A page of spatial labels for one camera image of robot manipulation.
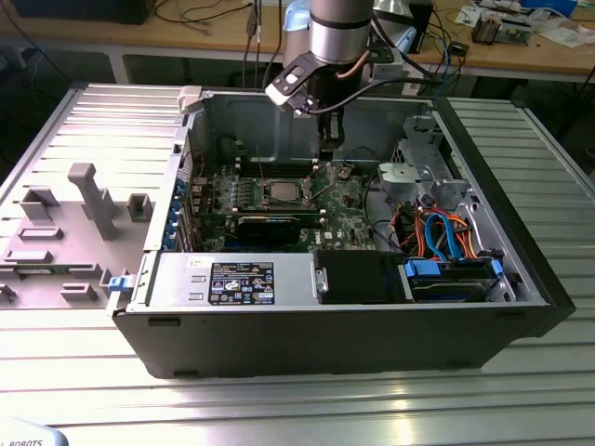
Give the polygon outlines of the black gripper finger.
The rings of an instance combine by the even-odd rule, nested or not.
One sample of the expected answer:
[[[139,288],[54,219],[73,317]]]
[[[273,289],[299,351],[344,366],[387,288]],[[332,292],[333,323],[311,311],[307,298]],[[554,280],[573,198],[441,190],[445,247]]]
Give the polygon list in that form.
[[[318,116],[319,158],[323,161],[331,161],[334,152],[343,145],[343,116],[344,111],[331,111]]]

